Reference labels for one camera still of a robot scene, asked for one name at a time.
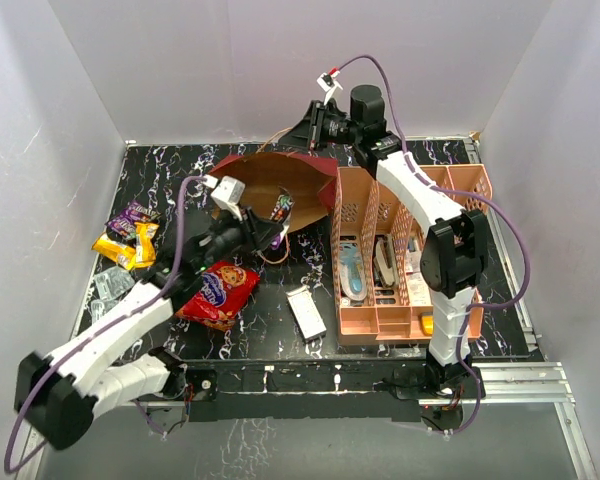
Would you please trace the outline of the red brown paper bag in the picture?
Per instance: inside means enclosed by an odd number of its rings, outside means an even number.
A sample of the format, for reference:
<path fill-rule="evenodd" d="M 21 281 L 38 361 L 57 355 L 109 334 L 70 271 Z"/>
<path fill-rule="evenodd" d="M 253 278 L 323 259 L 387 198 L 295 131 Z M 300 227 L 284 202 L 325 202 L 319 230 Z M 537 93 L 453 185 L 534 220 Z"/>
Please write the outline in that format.
<path fill-rule="evenodd" d="M 328 216 L 335 206 L 338 162 L 334 158 L 288 151 L 267 151 L 260 146 L 249 155 L 229 155 L 210 170 L 216 178 L 230 176 L 242 181 L 241 203 L 261 218 L 270 216 L 279 196 L 287 189 L 294 200 L 289 231 L 301 230 Z"/>

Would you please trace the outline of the red cookie snack bag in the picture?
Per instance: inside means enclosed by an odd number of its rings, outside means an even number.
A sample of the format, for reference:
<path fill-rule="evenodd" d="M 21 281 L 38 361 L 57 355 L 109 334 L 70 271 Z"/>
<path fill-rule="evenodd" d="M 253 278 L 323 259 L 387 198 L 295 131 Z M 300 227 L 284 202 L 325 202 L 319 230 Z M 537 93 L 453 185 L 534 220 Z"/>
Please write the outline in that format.
<path fill-rule="evenodd" d="M 201 289 L 175 316 L 214 330 L 231 330 L 260 276 L 251 269 L 219 261 L 202 274 L 202 279 Z"/>

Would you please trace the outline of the yellow candy bar wrapper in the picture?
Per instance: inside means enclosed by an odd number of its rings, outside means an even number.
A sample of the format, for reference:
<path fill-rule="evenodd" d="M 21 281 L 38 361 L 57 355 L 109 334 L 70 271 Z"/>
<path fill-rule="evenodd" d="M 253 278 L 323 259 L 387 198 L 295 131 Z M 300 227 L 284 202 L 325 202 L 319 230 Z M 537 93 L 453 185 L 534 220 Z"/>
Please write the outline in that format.
<path fill-rule="evenodd" d="M 130 271 L 135 267 L 136 252 L 129 245 L 112 240 L 103 232 L 92 245 L 92 250 Z"/>

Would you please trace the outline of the dark silver snack wrapper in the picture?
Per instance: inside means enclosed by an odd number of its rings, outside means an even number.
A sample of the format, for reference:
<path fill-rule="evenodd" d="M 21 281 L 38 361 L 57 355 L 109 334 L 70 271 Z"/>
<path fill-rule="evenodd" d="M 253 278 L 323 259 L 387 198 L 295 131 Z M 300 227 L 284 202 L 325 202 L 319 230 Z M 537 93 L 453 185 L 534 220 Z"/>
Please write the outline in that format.
<path fill-rule="evenodd" d="M 97 274 L 94 282 L 98 297 L 90 303 L 93 321 L 110 311 L 135 284 L 131 274 L 118 266 Z"/>

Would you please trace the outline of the purple candy bar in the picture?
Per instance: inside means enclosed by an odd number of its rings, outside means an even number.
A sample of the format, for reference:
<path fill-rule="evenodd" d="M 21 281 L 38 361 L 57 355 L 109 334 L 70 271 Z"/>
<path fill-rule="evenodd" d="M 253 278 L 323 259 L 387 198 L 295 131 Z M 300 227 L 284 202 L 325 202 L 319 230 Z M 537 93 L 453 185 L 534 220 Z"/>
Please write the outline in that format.
<path fill-rule="evenodd" d="M 124 209 L 124 214 L 133 222 L 150 223 L 159 219 L 160 213 L 141 205 L 136 200 L 131 201 Z"/>

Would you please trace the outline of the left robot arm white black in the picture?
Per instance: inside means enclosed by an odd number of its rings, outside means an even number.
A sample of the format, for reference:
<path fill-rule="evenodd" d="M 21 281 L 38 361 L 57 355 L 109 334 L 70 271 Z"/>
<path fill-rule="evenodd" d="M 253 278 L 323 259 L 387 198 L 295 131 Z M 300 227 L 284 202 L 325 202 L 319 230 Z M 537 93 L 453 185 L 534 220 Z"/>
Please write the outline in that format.
<path fill-rule="evenodd" d="M 156 348 L 121 367 L 115 361 L 138 339 L 169 320 L 197 294 L 213 266 L 240 250 L 260 252 L 280 239 L 286 218 L 251 208 L 178 216 L 156 263 L 126 297 L 81 334 L 17 370 L 14 409 L 56 450 L 77 443 L 94 420 L 130 400 L 180 396 L 187 376 L 179 360 Z"/>

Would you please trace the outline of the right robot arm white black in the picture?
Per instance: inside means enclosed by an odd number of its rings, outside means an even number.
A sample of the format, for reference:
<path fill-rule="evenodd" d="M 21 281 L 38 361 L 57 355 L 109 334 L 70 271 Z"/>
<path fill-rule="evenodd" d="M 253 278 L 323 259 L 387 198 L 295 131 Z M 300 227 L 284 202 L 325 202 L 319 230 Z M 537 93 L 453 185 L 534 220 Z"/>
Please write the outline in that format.
<path fill-rule="evenodd" d="M 342 111 L 331 97 L 313 100 L 302 119 L 283 135 L 281 144 L 321 150 L 328 144 L 348 145 L 358 165 L 388 189 L 425 233 L 420 272 L 433 301 L 434 330 L 426 356 L 427 388 L 446 397 L 470 378 L 468 326 L 477 286 L 487 267 L 487 219 L 468 210 L 439 187 L 417 165 L 404 138 L 387 127 L 385 101 L 379 87 L 359 85 Z"/>

